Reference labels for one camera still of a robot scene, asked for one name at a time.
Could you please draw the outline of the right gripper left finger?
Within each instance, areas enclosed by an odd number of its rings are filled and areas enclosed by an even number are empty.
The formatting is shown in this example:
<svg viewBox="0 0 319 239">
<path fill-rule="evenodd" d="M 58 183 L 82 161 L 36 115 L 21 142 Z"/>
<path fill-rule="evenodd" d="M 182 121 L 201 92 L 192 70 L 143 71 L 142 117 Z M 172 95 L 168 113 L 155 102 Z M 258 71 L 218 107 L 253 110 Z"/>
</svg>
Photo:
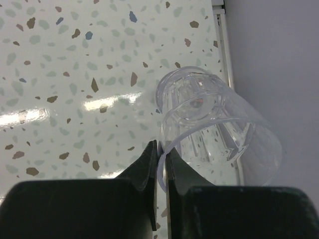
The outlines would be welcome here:
<svg viewBox="0 0 319 239">
<path fill-rule="evenodd" d="M 25 181 L 0 207 L 3 239 L 150 239 L 156 226 L 157 142 L 113 179 Z"/>
</svg>

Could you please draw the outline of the clear glass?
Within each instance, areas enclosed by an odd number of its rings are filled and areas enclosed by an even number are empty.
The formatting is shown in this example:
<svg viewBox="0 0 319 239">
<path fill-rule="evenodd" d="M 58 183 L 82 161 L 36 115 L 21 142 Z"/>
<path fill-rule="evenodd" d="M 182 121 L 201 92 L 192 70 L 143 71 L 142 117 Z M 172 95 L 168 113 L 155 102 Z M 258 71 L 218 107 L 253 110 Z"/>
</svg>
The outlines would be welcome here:
<svg viewBox="0 0 319 239">
<path fill-rule="evenodd" d="M 265 186 L 277 174 L 283 147 L 264 121 L 234 117 L 224 107 L 207 112 L 191 106 L 160 111 L 158 181 L 164 191 L 165 163 L 174 152 L 214 185 Z"/>
<path fill-rule="evenodd" d="M 198 123 L 222 105 L 222 95 L 232 89 L 217 75 L 195 66 L 167 73 L 156 88 L 162 123 Z"/>
</svg>

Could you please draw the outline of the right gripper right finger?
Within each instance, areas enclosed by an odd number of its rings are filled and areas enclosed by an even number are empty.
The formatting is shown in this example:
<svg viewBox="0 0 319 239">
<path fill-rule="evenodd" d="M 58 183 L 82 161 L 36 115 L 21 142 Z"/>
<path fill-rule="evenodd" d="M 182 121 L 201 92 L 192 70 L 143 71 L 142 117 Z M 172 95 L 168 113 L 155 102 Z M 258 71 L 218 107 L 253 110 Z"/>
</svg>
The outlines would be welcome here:
<svg viewBox="0 0 319 239">
<path fill-rule="evenodd" d="M 173 149 L 165 160 L 171 239 L 316 239 L 319 217 L 301 190 L 216 186 Z"/>
</svg>

